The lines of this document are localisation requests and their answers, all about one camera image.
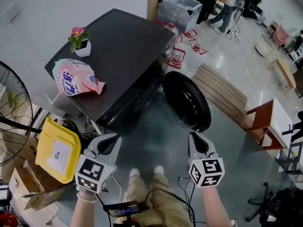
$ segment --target black chair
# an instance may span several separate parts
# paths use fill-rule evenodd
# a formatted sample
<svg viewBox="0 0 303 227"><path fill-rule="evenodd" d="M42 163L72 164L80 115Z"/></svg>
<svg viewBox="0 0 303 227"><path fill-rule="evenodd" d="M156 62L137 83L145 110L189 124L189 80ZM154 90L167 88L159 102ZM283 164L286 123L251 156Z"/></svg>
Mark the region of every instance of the black chair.
<svg viewBox="0 0 303 227"><path fill-rule="evenodd" d="M246 222L251 222L258 214L265 213L268 209L270 200L273 196L273 192L268 192L268 183L264 183L263 185L265 186L265 194L264 194L263 202L256 203L253 202L252 199L248 200L248 203L250 205L259 206L259 209L251 217L246 217L244 219Z"/></svg>

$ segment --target white table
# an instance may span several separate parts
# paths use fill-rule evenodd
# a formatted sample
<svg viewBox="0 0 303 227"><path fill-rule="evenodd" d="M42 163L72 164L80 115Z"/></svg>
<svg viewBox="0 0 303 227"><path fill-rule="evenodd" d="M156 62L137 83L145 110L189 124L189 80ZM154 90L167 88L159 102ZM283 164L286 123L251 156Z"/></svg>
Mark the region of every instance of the white table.
<svg viewBox="0 0 303 227"><path fill-rule="evenodd" d="M252 113L256 113L253 125L252 127L245 129L245 131L263 130L263 134L259 139L260 145L262 145L266 134L272 140L271 145L264 147L264 149L290 148L292 135L282 135L282 132L290 130L293 126L293 121L276 98L249 110L247 115Z"/></svg>

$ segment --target label sticker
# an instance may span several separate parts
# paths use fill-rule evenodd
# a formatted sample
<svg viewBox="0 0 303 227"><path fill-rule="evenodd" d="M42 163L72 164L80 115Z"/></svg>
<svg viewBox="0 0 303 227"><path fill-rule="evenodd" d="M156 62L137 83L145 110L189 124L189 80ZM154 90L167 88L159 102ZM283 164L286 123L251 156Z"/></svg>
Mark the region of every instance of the label sticker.
<svg viewBox="0 0 303 227"><path fill-rule="evenodd" d="M65 175L70 155L71 147L60 140L55 140L52 156L47 159L47 163L53 170Z"/></svg>

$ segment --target cardboard box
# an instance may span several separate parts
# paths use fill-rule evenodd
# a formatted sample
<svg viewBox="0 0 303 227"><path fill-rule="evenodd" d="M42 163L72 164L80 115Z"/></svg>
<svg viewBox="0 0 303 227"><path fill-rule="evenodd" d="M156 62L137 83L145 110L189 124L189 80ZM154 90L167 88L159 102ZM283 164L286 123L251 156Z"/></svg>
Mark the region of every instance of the cardboard box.
<svg viewBox="0 0 303 227"><path fill-rule="evenodd" d="M46 173L41 167L37 166L34 161L27 160L23 167L27 170L40 192L52 191L63 185L61 182ZM37 196L32 208L39 210L45 207L46 205L58 200L63 192L64 189L61 189Z"/></svg>
<svg viewBox="0 0 303 227"><path fill-rule="evenodd" d="M9 182L15 167L22 167L26 159L35 159L38 140L33 137L28 137L26 140L24 139L23 135L14 134L8 131L1 132L0 140L4 142L7 149L6 152L17 152L19 149L21 149L18 156L9 161L7 164L0 166L0 178ZM1 151L0 155L3 156L4 160L10 159L10 156L6 154L5 151Z"/></svg>
<svg viewBox="0 0 303 227"><path fill-rule="evenodd" d="M16 167L14 169L9 182L9 189L22 210L31 208L37 200L37 197L24 199L21 196L39 192L27 170L21 167Z"/></svg>

